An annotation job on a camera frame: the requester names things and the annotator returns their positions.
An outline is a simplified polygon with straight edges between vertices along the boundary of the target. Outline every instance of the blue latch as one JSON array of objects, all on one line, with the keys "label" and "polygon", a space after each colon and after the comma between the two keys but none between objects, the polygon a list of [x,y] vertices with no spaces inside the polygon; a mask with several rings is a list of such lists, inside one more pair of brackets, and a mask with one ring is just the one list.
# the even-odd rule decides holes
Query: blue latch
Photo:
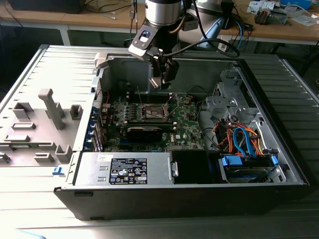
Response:
[{"label": "blue latch", "polygon": [[271,156],[271,160],[273,161],[274,165],[277,166],[278,165],[278,159],[276,156]]},{"label": "blue latch", "polygon": [[53,172],[52,172],[52,175],[64,175],[63,168],[60,166],[55,167]]},{"label": "blue latch", "polygon": [[221,159],[222,163],[223,163],[223,166],[238,166],[238,165],[243,165],[243,162],[241,161],[241,158],[240,156],[237,156],[237,155],[227,155],[227,156],[224,156],[222,159]]}]

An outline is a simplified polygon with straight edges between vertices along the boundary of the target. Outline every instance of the power supply label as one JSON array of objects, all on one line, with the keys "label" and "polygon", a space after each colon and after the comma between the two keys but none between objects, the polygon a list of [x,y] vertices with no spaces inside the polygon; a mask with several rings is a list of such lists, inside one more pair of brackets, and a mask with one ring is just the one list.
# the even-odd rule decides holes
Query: power supply label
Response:
[{"label": "power supply label", "polygon": [[110,184],[147,184],[146,158],[112,158]]}]

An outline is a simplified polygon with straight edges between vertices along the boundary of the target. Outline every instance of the motherboard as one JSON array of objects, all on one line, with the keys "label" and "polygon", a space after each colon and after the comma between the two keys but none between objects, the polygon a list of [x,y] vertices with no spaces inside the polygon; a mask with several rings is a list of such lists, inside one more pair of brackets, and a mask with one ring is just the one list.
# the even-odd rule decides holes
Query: motherboard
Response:
[{"label": "motherboard", "polygon": [[149,99],[130,102],[117,98],[106,105],[105,152],[167,152],[204,149],[196,120],[195,102],[177,94],[156,103]]}]

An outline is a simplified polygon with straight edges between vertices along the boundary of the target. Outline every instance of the desk clutter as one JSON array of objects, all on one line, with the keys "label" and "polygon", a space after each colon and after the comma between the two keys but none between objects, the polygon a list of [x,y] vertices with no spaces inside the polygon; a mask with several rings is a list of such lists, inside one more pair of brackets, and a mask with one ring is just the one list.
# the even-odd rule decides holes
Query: desk clutter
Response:
[{"label": "desk clutter", "polygon": [[312,26],[319,24],[318,13],[307,11],[312,3],[311,0],[251,1],[247,12],[255,14],[255,23],[260,25],[285,25],[287,19],[291,18],[305,26]]}]

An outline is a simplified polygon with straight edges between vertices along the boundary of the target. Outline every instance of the power cable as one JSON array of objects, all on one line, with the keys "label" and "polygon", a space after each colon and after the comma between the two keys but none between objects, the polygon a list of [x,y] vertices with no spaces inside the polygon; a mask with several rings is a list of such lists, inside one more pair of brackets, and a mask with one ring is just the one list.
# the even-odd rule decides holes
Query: power cable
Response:
[{"label": "power cable", "polygon": [[202,44],[202,43],[205,43],[205,42],[218,42],[218,43],[222,43],[228,47],[230,47],[235,53],[236,55],[229,55],[229,54],[225,54],[225,52],[221,51],[218,49],[218,52],[220,52],[221,54],[225,55],[225,56],[228,56],[228,57],[231,57],[231,58],[236,58],[236,57],[239,57],[240,53],[239,51],[236,49],[236,47],[234,47],[232,44],[230,44],[229,42],[226,42],[226,41],[223,41],[221,39],[203,39],[201,41],[198,41],[196,43],[193,43],[193,44],[190,44],[188,45],[187,47],[184,47],[183,49],[180,49],[179,51],[176,51],[176,52],[172,52],[172,53],[169,53],[169,54],[163,54],[162,56],[164,57],[171,57],[171,56],[174,56],[174,55],[177,55],[179,53],[182,53],[184,51],[186,51],[187,49],[190,49],[194,46],[197,46],[199,44]]},{"label": "power cable", "polygon": [[136,35],[138,33],[138,0],[135,0],[135,24],[136,24]]},{"label": "power cable", "polygon": [[90,9],[87,7],[87,6],[88,6],[88,3],[86,3],[86,4],[84,5],[84,8],[85,8],[86,10],[88,10],[89,12],[92,12],[92,13],[108,13],[108,12],[117,11],[117,10],[120,10],[120,9],[123,9],[123,8],[126,8],[126,7],[131,6],[131,5],[125,5],[125,6],[119,7],[119,8],[117,8],[117,9],[112,9],[112,10],[109,10],[109,11],[92,11],[92,10],[90,10]]},{"label": "power cable", "polygon": [[8,10],[8,8],[6,7],[4,1],[3,1],[3,5],[4,5],[4,7],[6,8],[7,12],[10,14],[10,16],[12,16],[12,18],[13,18],[21,27],[23,27],[22,24],[21,24],[21,23],[12,15],[12,13]]},{"label": "power cable", "polygon": [[193,88],[199,88],[201,89],[203,92],[205,92],[207,95],[209,95],[209,93],[204,89],[204,87],[202,86],[199,86],[199,85],[195,85],[195,86],[191,86],[188,88],[187,92],[186,92],[186,95],[188,96],[189,95],[189,91]]}]

